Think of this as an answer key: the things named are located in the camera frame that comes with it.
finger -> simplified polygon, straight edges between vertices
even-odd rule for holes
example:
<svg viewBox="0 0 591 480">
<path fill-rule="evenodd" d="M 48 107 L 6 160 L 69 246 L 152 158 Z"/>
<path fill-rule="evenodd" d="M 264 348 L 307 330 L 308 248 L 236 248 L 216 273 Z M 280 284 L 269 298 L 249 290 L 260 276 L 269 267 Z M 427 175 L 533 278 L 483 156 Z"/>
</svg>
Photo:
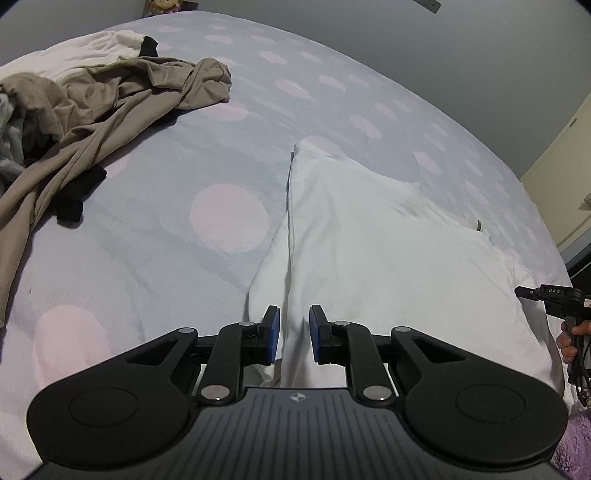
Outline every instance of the finger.
<svg viewBox="0 0 591 480">
<path fill-rule="evenodd" d="M 580 325 L 576 325 L 571 330 L 575 335 L 591 335 L 591 322 L 585 320 Z"/>
<path fill-rule="evenodd" d="M 578 350 L 574 346 L 566 346 L 560 350 L 564 356 L 576 356 Z"/>
<path fill-rule="evenodd" d="M 558 337 L 556 337 L 556 345 L 558 345 L 558 348 L 564 348 L 565 346 L 569 346 L 571 343 L 570 335 L 566 332 L 561 333 L 558 335 Z"/>
</svg>

logo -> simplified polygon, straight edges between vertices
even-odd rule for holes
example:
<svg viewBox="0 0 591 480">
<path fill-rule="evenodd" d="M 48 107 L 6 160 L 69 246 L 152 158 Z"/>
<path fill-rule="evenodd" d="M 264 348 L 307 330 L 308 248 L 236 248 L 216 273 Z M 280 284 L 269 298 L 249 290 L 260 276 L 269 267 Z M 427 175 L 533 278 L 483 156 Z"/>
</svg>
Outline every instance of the logo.
<svg viewBox="0 0 591 480">
<path fill-rule="evenodd" d="M 298 403 L 299 403 L 299 402 L 301 402 L 301 401 L 304 401 L 304 400 L 306 399 L 306 396 L 305 396 L 303 393 L 300 393 L 300 392 L 298 392 L 298 393 L 291 394 L 291 395 L 290 395 L 290 398 L 291 398 L 293 401 L 295 401 L 295 402 L 298 402 Z"/>
</svg>

doll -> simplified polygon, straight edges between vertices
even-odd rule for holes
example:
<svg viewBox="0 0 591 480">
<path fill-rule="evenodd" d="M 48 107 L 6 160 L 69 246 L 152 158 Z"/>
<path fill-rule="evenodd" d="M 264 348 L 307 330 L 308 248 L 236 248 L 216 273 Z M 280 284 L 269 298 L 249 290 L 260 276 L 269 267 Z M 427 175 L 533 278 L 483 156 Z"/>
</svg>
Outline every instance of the doll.
<svg viewBox="0 0 591 480">
<path fill-rule="evenodd" d="M 171 14 L 181 10 L 180 4 L 183 0 L 154 0 L 148 8 L 148 16 Z"/>
</svg>

clothing pile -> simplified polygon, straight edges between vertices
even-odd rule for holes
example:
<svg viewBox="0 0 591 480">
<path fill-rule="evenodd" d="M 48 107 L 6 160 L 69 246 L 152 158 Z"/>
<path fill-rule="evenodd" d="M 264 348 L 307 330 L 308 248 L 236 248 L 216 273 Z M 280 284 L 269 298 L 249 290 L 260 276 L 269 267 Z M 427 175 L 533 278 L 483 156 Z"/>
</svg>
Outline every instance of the clothing pile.
<svg viewBox="0 0 591 480">
<path fill-rule="evenodd" d="M 69 40 L 0 67 L 0 327 L 28 236 L 47 208 L 79 221 L 97 165 L 177 110 L 229 100 L 228 67 L 159 59 L 131 30 Z"/>
</svg>

bedsheet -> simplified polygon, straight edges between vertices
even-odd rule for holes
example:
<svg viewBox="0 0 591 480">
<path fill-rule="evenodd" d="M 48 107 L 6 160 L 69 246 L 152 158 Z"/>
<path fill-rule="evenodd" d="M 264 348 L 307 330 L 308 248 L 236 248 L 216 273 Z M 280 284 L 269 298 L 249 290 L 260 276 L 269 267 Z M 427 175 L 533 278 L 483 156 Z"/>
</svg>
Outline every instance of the bedsheet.
<svg viewBox="0 0 591 480">
<path fill-rule="evenodd" d="M 25 414 L 41 388 L 177 327 L 212 335 L 243 318 L 285 213 L 298 140 L 418 183 L 449 212 L 480 219 L 537 283 L 569 284 L 512 171 L 394 81 L 313 41 L 225 15 L 168 14 L 115 29 L 126 28 L 160 42 L 160 56 L 225 62 L 231 100 L 144 132 L 105 162 L 107 179 L 78 227 L 47 216 L 34 233 L 2 339 L 3 480 L 39 462 Z M 551 329 L 558 334 L 559 322 Z"/>
</svg>

